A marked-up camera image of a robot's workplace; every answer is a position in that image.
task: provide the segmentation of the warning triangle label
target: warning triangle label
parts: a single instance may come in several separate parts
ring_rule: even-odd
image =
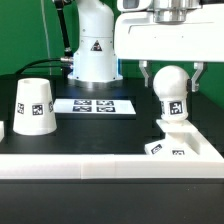
[[[91,48],[91,51],[103,51],[98,40],[95,42],[95,44]]]

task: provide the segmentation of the paper cup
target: paper cup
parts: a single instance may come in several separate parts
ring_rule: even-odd
[[[22,135],[44,135],[57,128],[47,79],[18,81],[13,130]]]

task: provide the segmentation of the white ball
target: white ball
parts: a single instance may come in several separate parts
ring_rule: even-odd
[[[154,91],[162,101],[164,99],[184,99],[187,97],[187,72],[178,66],[166,66],[158,71],[154,78]]]

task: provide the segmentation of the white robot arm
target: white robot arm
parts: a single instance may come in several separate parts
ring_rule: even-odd
[[[120,85],[118,59],[113,49],[114,15],[99,0],[76,0],[79,49],[74,53],[70,84],[88,88]]]
[[[204,62],[224,61],[224,4],[199,0],[118,0],[115,52],[121,59],[190,61],[197,79]]]

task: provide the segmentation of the green background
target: green background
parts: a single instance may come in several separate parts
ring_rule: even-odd
[[[63,56],[63,42],[57,12],[52,0],[43,2],[50,40],[50,54],[52,58],[58,58]],[[102,2],[113,9],[116,20],[119,16],[117,1],[104,0]],[[27,63],[48,58],[41,0],[1,0],[0,9],[0,74],[12,74]],[[64,13],[70,44],[72,50],[75,51],[79,43],[79,21],[75,2],[66,6]],[[142,78],[137,61],[123,61],[122,64],[124,77]],[[190,76],[194,74],[193,63],[184,62],[154,62],[152,73],[155,74],[168,64],[181,66]],[[32,72],[43,72],[43,70],[32,70]],[[224,108],[224,63],[208,63],[208,69],[200,80],[200,91]]]

